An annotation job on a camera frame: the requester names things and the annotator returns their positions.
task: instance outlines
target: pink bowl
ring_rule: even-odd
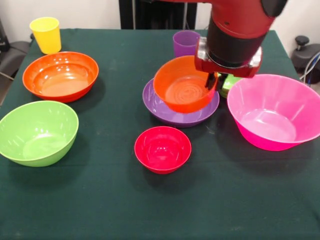
[[[289,77],[243,78],[227,104],[243,137],[258,148],[282,151],[320,136],[320,96]]]

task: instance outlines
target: red bowl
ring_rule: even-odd
[[[44,100],[69,103],[83,97],[99,73],[96,61],[79,52],[45,55],[32,62],[22,76],[25,88]]]
[[[156,174],[170,174],[180,168],[190,157],[191,150],[188,137],[169,126],[149,128],[134,144],[137,159]]]

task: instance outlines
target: yellow cup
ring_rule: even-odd
[[[61,50],[59,21],[54,17],[40,17],[30,23],[38,46],[44,54],[55,54]]]

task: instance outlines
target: white wall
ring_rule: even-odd
[[[118,0],[0,0],[0,18],[10,42],[29,41],[30,22],[47,16],[59,19],[62,29],[121,28]]]
[[[296,47],[295,37],[306,35],[311,43],[320,43],[320,0],[288,0],[282,14],[271,29],[276,30],[284,49],[291,55]],[[199,3],[196,13],[196,29],[208,26],[211,5]]]

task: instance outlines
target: purple cup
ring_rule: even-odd
[[[172,111],[155,93],[154,80],[151,79],[142,92],[143,103],[146,108],[161,122],[177,127],[189,128],[208,119],[218,108],[220,96],[216,91],[211,102],[203,109],[192,113]]]
[[[173,35],[173,50],[176,58],[181,56],[195,55],[200,34],[191,31],[178,31]]]

